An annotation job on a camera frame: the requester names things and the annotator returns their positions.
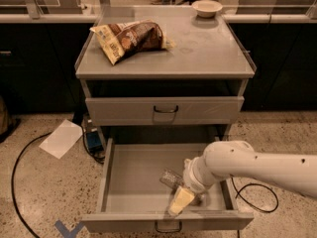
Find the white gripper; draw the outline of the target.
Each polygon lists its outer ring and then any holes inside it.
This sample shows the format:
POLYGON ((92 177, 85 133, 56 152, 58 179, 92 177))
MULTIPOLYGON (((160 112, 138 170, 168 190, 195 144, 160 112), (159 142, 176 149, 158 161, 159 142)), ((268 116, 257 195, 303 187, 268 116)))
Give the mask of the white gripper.
POLYGON ((168 214, 177 216, 195 198, 195 194, 207 191, 212 186, 212 176, 203 157, 184 160, 183 181, 169 204, 168 214))

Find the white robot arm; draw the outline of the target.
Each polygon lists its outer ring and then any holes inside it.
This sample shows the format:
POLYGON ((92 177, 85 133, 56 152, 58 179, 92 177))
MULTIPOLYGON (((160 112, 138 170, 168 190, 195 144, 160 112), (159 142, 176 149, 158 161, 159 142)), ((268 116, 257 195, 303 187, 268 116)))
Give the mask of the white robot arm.
POLYGON ((245 141, 218 141, 201 156, 184 161, 183 185, 177 188, 168 213, 177 216, 197 194, 232 177, 256 179, 317 198, 316 156, 259 153, 245 141))

